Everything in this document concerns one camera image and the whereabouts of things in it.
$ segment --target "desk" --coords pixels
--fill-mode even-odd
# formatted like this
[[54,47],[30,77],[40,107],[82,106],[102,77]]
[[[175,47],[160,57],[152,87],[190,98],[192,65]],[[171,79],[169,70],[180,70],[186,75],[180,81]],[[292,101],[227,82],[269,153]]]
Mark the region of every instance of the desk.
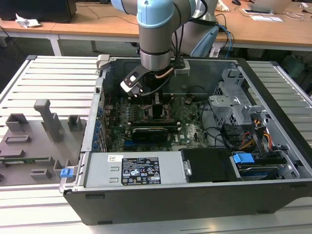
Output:
[[[237,5],[232,4],[231,0],[224,2],[231,11],[216,11],[215,14],[223,13],[226,16],[228,29],[235,37],[234,47],[312,51],[312,20],[298,21],[281,16],[285,22],[255,21],[234,10]],[[0,21],[0,24],[12,37],[49,39],[56,56],[61,56],[60,39],[138,42],[135,16],[120,12],[112,6],[77,5],[77,13],[70,24],[43,22],[42,27],[28,29],[14,21]],[[239,8],[240,11],[248,8],[247,3],[242,1]],[[287,10],[301,12],[297,2],[292,2]],[[305,13],[305,17],[311,19],[310,14]],[[222,16],[218,16],[218,19],[224,24]],[[220,49],[225,41],[225,34],[220,33],[214,49]]]
[[[308,18],[304,21],[293,20],[285,15],[277,15],[284,22],[255,21],[250,17],[245,17],[247,14],[242,11],[242,9],[249,8],[248,2],[241,1],[242,5],[238,7],[232,4],[231,0],[223,1],[229,7],[230,12],[216,11],[215,14],[223,13],[225,15],[228,30],[235,37],[234,47],[312,51],[311,14],[304,13],[304,17]],[[298,5],[298,2],[291,2],[286,10],[301,13],[302,9]],[[224,25],[223,17],[218,16],[217,18],[219,23]],[[214,47],[222,47],[225,41],[225,33],[219,33]]]

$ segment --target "barcode sticker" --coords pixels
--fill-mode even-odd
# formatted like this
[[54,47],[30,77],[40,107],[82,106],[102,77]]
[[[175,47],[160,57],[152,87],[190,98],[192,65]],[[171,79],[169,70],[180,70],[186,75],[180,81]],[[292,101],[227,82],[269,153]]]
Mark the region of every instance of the barcode sticker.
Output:
[[123,155],[108,155],[108,162],[121,162]]

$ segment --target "laptop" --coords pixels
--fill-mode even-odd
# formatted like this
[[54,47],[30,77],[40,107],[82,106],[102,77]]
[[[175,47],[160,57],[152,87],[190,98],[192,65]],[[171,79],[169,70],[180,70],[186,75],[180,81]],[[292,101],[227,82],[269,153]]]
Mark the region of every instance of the laptop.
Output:
[[292,0],[255,0],[251,10],[261,13],[282,14]]

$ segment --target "warning label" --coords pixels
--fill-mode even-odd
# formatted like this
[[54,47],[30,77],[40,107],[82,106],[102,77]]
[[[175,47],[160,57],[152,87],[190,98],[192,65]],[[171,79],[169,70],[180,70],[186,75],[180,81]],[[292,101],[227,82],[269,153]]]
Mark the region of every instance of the warning label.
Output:
[[161,184],[158,157],[123,158],[121,173],[123,185]]

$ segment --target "metal workbench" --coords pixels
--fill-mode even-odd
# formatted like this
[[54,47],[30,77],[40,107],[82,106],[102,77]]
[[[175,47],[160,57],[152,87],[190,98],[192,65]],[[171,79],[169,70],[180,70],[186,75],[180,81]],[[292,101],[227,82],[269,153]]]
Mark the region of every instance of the metal workbench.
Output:
[[[38,56],[27,60],[0,95],[0,137],[10,113],[40,119],[33,110],[37,98],[51,100],[60,119],[87,119],[97,76],[97,58]],[[312,101],[279,66],[249,62],[273,97],[312,145]],[[253,90],[252,96],[258,101]],[[86,226],[58,191],[58,184],[0,188],[0,233],[84,234],[122,233],[312,233],[312,198],[301,198],[275,214],[177,220],[153,223]]]

